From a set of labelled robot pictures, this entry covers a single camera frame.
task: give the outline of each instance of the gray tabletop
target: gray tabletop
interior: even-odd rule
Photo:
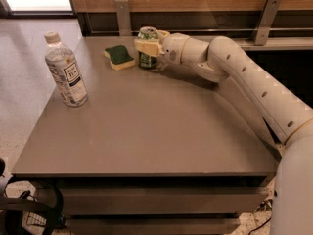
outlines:
[[[13,168],[15,176],[268,175],[277,162],[234,102],[247,102],[232,81],[217,86],[190,69],[116,71],[103,50],[137,52],[131,37],[89,37],[75,50],[89,93],[79,108],[57,90]],[[249,111],[248,118],[262,122]]]

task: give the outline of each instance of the plastic bottle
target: plastic bottle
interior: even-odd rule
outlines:
[[[72,107],[81,106],[87,101],[88,94],[74,53],[61,42],[57,32],[47,32],[45,39],[48,44],[46,63],[64,103]]]

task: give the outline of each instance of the green scouring pad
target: green scouring pad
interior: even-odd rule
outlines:
[[[129,55],[124,45],[105,49],[105,56],[110,59],[112,68],[117,71],[135,65],[135,60]]]

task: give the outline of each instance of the floor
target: floor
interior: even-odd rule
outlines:
[[[58,31],[71,49],[82,37],[76,20],[0,20],[0,157],[7,163],[6,171],[11,170],[19,157],[55,87],[43,59],[43,34],[51,29]],[[25,59],[39,63],[42,69],[21,66]],[[269,198],[273,196],[273,185],[274,182],[268,186]],[[27,183],[14,184],[8,195],[18,196],[26,189],[33,190]],[[266,210],[244,213],[240,217],[242,225],[232,235],[247,235],[270,216],[269,206]],[[54,234],[70,234],[70,231],[56,230]],[[269,223],[252,234],[269,234]]]

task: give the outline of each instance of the can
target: can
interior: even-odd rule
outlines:
[[[139,39],[150,40],[157,39],[157,29],[150,26],[140,28]],[[153,69],[157,66],[157,58],[149,56],[143,52],[139,52],[139,66],[145,69]]]

